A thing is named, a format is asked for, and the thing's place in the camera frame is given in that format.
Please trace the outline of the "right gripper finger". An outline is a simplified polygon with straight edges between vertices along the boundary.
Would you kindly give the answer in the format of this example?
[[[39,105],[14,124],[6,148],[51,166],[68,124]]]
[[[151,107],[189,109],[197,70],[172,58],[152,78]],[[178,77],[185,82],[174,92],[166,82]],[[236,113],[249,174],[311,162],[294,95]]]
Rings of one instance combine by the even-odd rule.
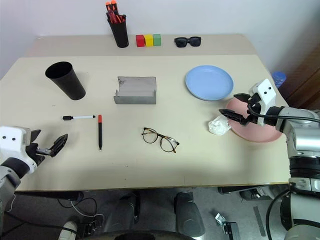
[[[243,126],[246,126],[247,125],[247,119],[239,114],[239,113],[236,113],[235,111],[233,110],[230,110],[230,109],[219,109],[218,110],[224,117],[226,117],[227,119],[230,119],[230,120],[233,120],[235,122],[238,122],[240,123],[241,125]]]
[[[251,96],[247,93],[237,93],[234,94],[233,97],[244,103],[248,103],[251,99]]]

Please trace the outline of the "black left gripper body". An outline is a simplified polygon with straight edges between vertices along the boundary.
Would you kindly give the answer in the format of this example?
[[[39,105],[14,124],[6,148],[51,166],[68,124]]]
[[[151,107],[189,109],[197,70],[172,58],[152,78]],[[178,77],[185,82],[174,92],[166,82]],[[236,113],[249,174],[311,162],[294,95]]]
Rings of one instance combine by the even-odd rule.
[[[47,148],[39,148],[37,143],[31,143],[25,149],[27,155],[39,166],[46,158],[46,156],[51,156],[52,151]]]

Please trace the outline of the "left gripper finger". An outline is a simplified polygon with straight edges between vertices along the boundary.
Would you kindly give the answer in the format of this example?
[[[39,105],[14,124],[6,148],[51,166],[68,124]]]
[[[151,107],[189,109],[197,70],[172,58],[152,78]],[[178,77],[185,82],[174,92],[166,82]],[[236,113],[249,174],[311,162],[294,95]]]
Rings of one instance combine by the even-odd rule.
[[[50,148],[50,156],[55,157],[65,146],[68,140],[68,134],[61,135],[53,143],[53,146]]]
[[[36,129],[36,130],[32,130],[30,132],[30,143],[33,143],[37,137],[39,136],[41,130],[40,129]]]

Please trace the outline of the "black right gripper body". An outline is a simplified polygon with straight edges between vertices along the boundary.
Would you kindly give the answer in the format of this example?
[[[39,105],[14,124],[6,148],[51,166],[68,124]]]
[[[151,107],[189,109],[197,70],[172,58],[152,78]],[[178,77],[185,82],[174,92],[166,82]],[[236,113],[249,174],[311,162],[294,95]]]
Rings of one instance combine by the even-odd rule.
[[[254,115],[252,112],[255,112],[256,114],[261,113],[261,104],[259,103],[260,100],[261,98],[259,94],[254,93],[252,96],[250,96],[249,102],[246,102],[247,105],[250,105],[251,107],[251,110],[250,109],[247,110],[247,113],[248,113],[248,116],[246,117],[247,125],[249,123],[254,123],[254,124],[258,123],[258,116]]]

